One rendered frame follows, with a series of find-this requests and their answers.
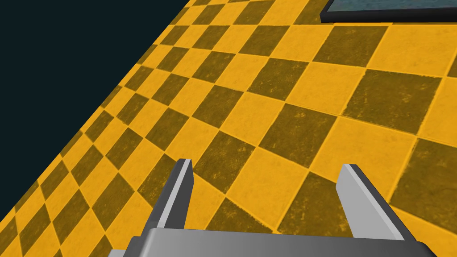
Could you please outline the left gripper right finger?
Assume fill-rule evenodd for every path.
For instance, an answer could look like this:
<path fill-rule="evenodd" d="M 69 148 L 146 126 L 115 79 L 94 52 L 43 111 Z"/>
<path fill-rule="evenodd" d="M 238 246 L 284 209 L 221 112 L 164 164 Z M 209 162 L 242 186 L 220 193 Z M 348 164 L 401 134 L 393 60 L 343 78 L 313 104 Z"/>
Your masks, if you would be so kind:
<path fill-rule="evenodd" d="M 342 165 L 336 191 L 354 237 L 415 240 L 357 165 Z"/>

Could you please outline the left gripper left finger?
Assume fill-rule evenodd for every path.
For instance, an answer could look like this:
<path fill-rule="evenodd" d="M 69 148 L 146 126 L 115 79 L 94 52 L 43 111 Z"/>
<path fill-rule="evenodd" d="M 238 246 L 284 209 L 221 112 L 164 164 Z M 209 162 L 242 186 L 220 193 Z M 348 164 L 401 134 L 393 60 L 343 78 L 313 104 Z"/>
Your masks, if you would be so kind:
<path fill-rule="evenodd" d="M 183 229 L 193 185 L 191 159 L 179 159 L 165 183 L 144 229 Z"/>

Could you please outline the black framed blue picture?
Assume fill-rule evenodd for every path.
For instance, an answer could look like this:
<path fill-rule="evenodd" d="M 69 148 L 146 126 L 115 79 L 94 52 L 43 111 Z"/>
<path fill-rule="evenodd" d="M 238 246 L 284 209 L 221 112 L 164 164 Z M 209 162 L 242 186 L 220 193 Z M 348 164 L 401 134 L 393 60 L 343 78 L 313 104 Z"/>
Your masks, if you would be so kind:
<path fill-rule="evenodd" d="M 322 23 L 457 22 L 457 0 L 328 0 Z"/>

